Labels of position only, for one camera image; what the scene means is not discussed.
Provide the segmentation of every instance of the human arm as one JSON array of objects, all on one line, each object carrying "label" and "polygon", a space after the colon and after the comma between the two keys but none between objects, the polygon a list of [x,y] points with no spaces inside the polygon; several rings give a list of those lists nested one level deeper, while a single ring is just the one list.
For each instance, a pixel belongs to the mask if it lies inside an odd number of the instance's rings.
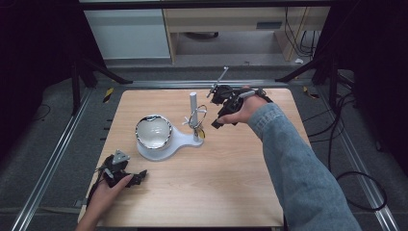
[{"label": "human arm", "polygon": [[280,108],[259,96],[220,123],[247,123],[263,142],[269,175],[291,230],[360,230],[333,175]]},{"label": "human arm", "polygon": [[79,221],[75,231],[94,230],[101,216],[109,210],[120,192],[126,187],[133,175],[123,177],[114,187],[110,188],[105,180],[102,180],[89,203],[87,210]]}]

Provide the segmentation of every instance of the desk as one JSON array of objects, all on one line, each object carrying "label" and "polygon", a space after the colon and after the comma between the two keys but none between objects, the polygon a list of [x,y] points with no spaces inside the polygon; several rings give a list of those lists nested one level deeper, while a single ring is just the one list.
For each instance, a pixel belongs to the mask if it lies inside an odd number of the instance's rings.
[{"label": "desk", "polygon": [[177,56],[179,33],[220,32],[222,35],[225,31],[274,31],[284,59],[290,61],[295,57],[291,42],[299,44],[302,31],[321,31],[329,9],[291,7],[287,17],[285,8],[163,9],[163,15],[173,62]]},{"label": "desk", "polygon": [[[167,117],[181,132],[190,116],[190,93],[208,108],[206,139],[185,147],[163,162],[150,162],[137,150],[135,127],[151,114]],[[308,141],[292,94],[286,89],[266,90],[281,106],[301,137]],[[220,106],[206,98],[208,90],[128,90],[115,118],[97,166],[117,149],[130,155],[127,172],[147,169],[139,186],[125,189],[100,226],[137,227],[271,227],[283,226],[283,213],[271,184],[262,144],[246,125],[211,126]],[[85,212],[83,207],[79,218]]]}]

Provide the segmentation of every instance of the human hand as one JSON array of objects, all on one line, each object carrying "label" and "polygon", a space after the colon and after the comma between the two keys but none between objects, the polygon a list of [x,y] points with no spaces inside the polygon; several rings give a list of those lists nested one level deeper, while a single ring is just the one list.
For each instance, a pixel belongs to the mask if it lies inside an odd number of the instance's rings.
[{"label": "human hand", "polygon": [[133,174],[125,176],[112,188],[109,187],[105,180],[102,180],[93,193],[92,200],[78,223],[76,231],[93,230],[101,216],[114,204],[117,196],[132,178]]},{"label": "human hand", "polygon": [[251,95],[243,100],[242,107],[238,112],[221,116],[219,119],[217,119],[217,122],[224,124],[236,122],[247,123],[252,114],[254,114],[260,107],[265,104],[267,104],[267,101],[265,99],[256,94]]},{"label": "human hand", "polygon": [[126,185],[132,180],[133,174],[123,177],[117,184],[110,188],[105,180],[102,180],[95,192],[93,193],[92,200],[89,203],[87,210],[94,211],[101,216],[114,204],[116,197],[126,187]]}]

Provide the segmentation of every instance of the wooden tabletop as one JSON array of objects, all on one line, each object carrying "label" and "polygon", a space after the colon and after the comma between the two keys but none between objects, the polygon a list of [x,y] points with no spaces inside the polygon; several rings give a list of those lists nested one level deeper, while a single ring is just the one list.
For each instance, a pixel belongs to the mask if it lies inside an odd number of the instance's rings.
[{"label": "wooden tabletop", "polygon": [[[184,147],[162,162],[144,159],[137,149],[135,127],[145,116],[159,114],[183,133],[190,117],[190,93],[206,105],[206,138],[200,147]],[[265,90],[308,142],[292,94],[286,89]],[[256,227],[282,226],[283,213],[264,161],[262,144],[252,130],[239,123],[211,126],[221,105],[210,103],[209,90],[127,90],[97,167],[117,149],[130,155],[125,169],[147,169],[139,186],[125,189],[98,225],[121,227]],[[85,212],[83,207],[79,218]]]}]

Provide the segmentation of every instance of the bowl rim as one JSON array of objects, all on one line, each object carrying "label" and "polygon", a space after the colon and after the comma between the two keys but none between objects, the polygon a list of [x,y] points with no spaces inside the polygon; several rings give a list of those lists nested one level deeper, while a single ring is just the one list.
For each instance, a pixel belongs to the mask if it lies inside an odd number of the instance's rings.
[{"label": "bowl rim", "polygon": [[[153,120],[155,120],[157,118],[161,118],[167,123],[169,131],[168,131],[168,135],[166,137],[166,140],[164,141],[164,143],[162,145],[157,146],[157,147],[151,147],[151,146],[146,145],[146,143],[144,143],[143,141],[141,141],[141,138],[140,138],[140,136],[138,134],[138,127],[139,127],[140,123],[143,122],[143,121],[153,121]],[[143,117],[141,120],[139,120],[138,124],[136,125],[135,133],[136,133],[136,139],[144,147],[146,147],[148,149],[160,149],[160,148],[163,148],[164,146],[166,146],[166,144],[169,142],[169,140],[171,138],[171,133],[172,133],[172,125],[171,125],[170,121],[168,121],[168,119],[166,117],[162,116],[162,115],[148,115],[148,116]]]}]

